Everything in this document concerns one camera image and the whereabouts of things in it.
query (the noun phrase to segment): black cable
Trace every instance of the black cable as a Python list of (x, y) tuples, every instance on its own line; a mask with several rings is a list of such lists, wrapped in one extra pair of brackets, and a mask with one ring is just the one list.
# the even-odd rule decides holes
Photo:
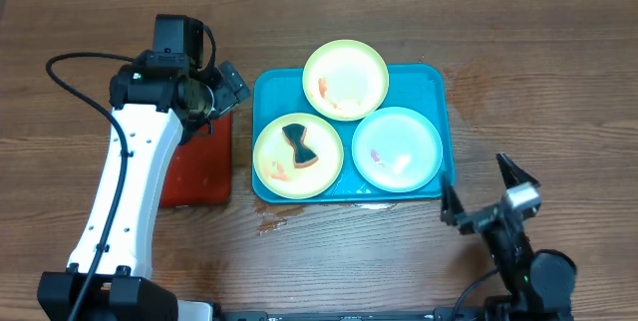
[(457, 312), (461, 308), (461, 305), (463, 305), (463, 302), (466, 300), (466, 297), (468, 297), (468, 295), (470, 295), (470, 293), (474, 291), (474, 289), (476, 289), (477, 286), (481, 285), (484, 281), (486, 281), (487, 279), (491, 278), (492, 276), (496, 274), (498, 274), (498, 270), (494, 269), (488, 272), (487, 274), (481, 276), (480, 279), (473, 282), (472, 285), (468, 286), (466, 291), (464, 291), (459, 297), (459, 299), (457, 300), (457, 303), (455, 304), (455, 308), (452, 309), (452, 316), (450, 317), (451, 321), (455, 321), (457, 319)]
[(118, 137), (120, 138), (120, 145), (122, 146), (122, 154), (121, 154), (122, 163), (120, 164), (120, 176), (118, 177), (118, 184), (116, 186), (115, 195), (113, 196), (113, 202), (111, 203), (111, 209), (109, 210), (109, 214), (107, 215), (107, 221), (105, 222), (104, 230), (102, 230), (102, 236), (100, 237), (100, 242), (98, 243), (98, 246), (96, 247), (96, 254), (93, 257), (93, 261), (91, 262), (91, 267), (89, 268), (89, 272), (87, 273), (87, 278), (85, 279), (84, 284), (82, 285), (82, 289), (80, 289), (80, 293), (78, 294), (78, 297), (76, 298), (76, 302), (73, 305), (73, 309), (71, 310), (71, 313), (69, 314), (69, 321), (74, 321), (78, 317), (80, 313), (80, 309), (82, 308), (82, 302), (84, 301), (85, 297), (87, 296), (87, 292), (89, 291), (91, 280), (95, 276), (96, 271), (98, 269), (98, 265), (100, 264), (100, 259), (102, 258), (102, 254), (104, 253), (104, 249), (107, 245), (107, 240), (109, 239), (109, 232), (111, 231), (111, 226), (113, 226), (113, 221), (116, 216), (116, 211), (118, 210), (120, 197), (122, 196), (122, 189), (124, 188), (124, 181), (127, 176), (127, 164), (129, 161), (129, 147), (127, 146), (127, 138), (124, 134), (124, 131), (122, 130), (122, 127), (118, 123), (118, 121), (111, 115), (109, 111), (104, 109), (104, 107), (100, 106), (96, 101), (92, 100), (91, 98), (80, 93), (75, 88), (64, 83), (60, 78), (58, 78), (58, 76), (56, 76), (55, 73), (53, 73), (52, 67), (54, 63), (58, 61), (70, 59), (70, 58), (83, 58), (83, 57), (108, 58), (108, 59), (120, 60), (120, 61), (125, 61), (130, 63), (132, 63), (135, 60), (129, 57), (117, 56), (117, 55), (106, 54), (106, 53), (78, 52), (78, 53), (69, 53), (69, 54), (56, 56), (50, 59), (49, 62), (47, 62), (46, 68), (47, 68), (47, 74), (49, 75), (49, 77), (51, 77), (51, 79), (55, 83), (57, 83), (60, 87), (62, 87), (67, 92), (71, 93), (72, 95), (78, 97), (89, 106), (93, 107), (96, 111), (100, 112), (100, 114), (103, 115), (107, 120), (109, 120), (109, 122), (111, 122), (111, 124), (113, 125), (113, 128), (115, 128), (116, 132), (118, 133)]

